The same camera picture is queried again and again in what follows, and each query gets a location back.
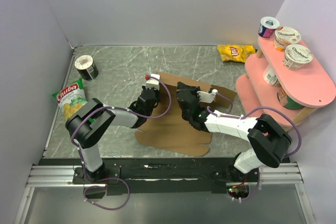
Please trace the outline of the brown cardboard box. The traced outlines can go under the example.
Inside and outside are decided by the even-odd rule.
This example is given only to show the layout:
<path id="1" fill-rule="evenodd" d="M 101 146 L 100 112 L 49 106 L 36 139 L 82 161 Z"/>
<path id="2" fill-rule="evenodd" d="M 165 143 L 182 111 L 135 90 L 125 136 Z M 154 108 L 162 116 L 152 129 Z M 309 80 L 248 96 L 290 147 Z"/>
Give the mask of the brown cardboard box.
<path id="1" fill-rule="evenodd" d="M 176 99 L 177 83 L 180 81 L 189 86 L 199 86 L 205 92 L 214 88 L 232 102 L 235 100 L 237 93 L 222 86 L 165 72 L 158 72 L 158 74 L 160 80 L 166 84 L 170 91 L 172 105 L 166 115 L 157 119 L 148 119 L 139 127 L 134 133 L 136 140 L 143 145 L 170 152 L 190 156 L 205 155 L 210 150 L 209 144 L 212 140 L 212 133 L 198 131 L 188 121 L 182 119 L 182 111 Z"/>

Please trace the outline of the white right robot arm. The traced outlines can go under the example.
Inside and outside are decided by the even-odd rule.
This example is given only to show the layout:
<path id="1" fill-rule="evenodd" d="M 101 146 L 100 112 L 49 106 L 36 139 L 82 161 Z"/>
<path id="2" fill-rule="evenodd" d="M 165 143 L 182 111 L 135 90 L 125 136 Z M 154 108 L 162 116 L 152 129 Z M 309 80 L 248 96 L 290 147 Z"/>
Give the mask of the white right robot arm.
<path id="1" fill-rule="evenodd" d="M 225 169 L 226 175 L 239 182 L 261 166 L 277 168 L 292 142 L 287 132 L 268 114 L 233 116 L 201 106 L 202 102 L 214 101 L 217 95 L 215 89 L 204 92 L 199 86 L 177 83 L 176 98 L 182 119 L 199 131 L 223 133 L 250 143 L 251 148 L 237 154 Z"/>

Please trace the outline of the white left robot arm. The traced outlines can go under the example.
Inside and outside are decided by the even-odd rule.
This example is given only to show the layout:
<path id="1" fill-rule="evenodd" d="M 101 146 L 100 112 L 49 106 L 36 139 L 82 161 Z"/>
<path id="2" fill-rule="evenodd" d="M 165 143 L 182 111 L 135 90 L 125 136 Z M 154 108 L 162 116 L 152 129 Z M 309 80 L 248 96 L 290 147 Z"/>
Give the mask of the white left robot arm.
<path id="1" fill-rule="evenodd" d="M 92 183 L 98 183 L 106 176 L 98 147 L 105 131 L 111 125 L 131 129 L 143 125 L 160 101 L 159 88 L 144 85 L 137 100 L 128 108 L 109 108 L 93 98 L 67 120 L 70 140 L 77 148 L 86 178 Z"/>

